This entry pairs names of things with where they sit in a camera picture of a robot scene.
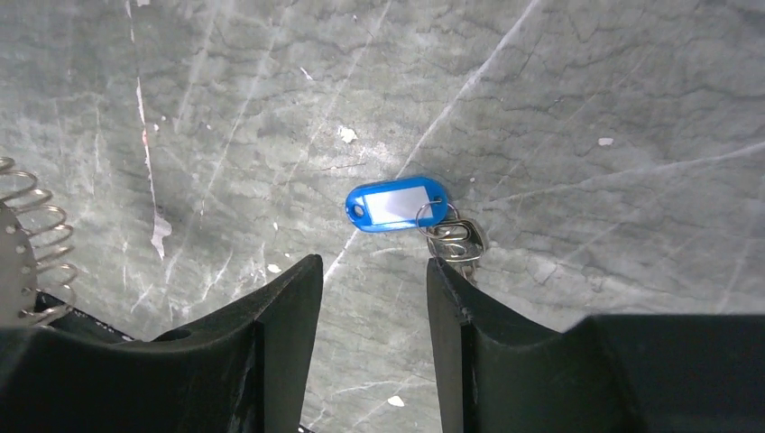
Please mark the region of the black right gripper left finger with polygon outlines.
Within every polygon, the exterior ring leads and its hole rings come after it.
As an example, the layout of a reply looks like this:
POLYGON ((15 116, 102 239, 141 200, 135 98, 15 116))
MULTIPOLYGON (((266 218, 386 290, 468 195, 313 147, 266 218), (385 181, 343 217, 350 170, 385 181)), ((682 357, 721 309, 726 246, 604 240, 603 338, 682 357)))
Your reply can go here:
POLYGON ((296 432, 323 292, 310 254, 152 341, 1 331, 4 432, 296 432))

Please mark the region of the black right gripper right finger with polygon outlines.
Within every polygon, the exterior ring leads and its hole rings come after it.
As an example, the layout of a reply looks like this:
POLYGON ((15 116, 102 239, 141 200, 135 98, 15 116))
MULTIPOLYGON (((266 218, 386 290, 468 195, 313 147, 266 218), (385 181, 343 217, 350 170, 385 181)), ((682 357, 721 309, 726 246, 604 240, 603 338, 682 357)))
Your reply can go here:
POLYGON ((427 267, 446 432, 761 432, 761 315, 594 315, 544 327, 427 267))

